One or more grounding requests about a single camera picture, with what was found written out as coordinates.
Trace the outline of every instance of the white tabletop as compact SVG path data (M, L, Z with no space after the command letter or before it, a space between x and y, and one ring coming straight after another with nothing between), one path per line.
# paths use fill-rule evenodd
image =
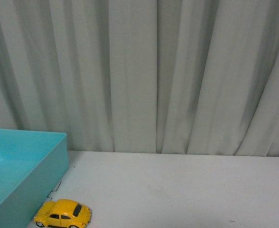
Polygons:
M89 206L88 228L279 228L279 158L69 152L69 160L51 196Z

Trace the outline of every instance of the white curtain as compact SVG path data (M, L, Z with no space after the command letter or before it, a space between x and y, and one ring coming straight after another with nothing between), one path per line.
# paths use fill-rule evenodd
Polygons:
M0 128L279 156L279 0L0 0Z

